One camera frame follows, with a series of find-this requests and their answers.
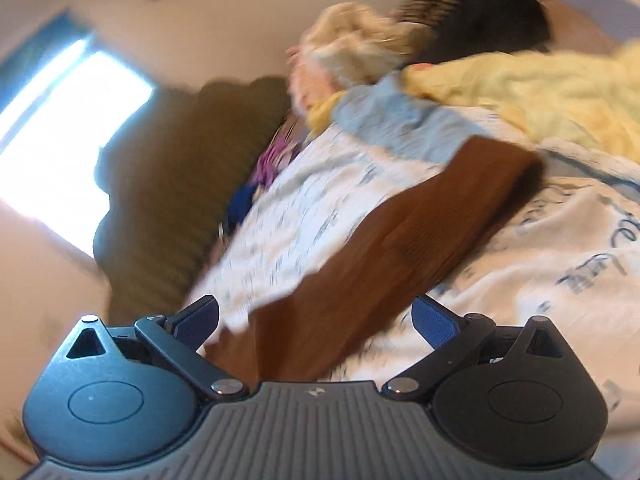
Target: yellow blanket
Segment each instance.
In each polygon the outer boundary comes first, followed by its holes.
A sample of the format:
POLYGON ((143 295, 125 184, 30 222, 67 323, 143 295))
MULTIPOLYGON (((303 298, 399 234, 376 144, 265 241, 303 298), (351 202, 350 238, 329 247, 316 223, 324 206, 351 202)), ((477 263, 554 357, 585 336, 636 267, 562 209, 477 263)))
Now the yellow blanket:
POLYGON ((640 162, 640 41, 614 57, 491 53, 402 72, 404 90, 481 106, 534 142, 561 137, 640 162))

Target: fabric fold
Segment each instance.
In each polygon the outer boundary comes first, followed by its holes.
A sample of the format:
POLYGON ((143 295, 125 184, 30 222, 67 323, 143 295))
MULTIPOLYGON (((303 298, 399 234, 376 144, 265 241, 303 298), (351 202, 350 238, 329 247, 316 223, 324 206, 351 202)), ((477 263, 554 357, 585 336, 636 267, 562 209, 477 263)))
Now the fabric fold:
POLYGON ((531 152, 472 137, 437 176, 375 208, 293 293, 222 330, 207 358, 249 386, 315 381, 483 244, 536 191, 531 152))

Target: window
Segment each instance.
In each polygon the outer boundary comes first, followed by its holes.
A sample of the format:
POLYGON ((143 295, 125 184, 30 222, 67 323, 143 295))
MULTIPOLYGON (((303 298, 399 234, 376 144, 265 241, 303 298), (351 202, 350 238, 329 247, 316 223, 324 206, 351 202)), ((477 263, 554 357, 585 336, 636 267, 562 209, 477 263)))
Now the window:
POLYGON ((0 199, 92 256, 109 210, 98 152, 152 90, 90 40, 66 47, 0 113, 0 199))

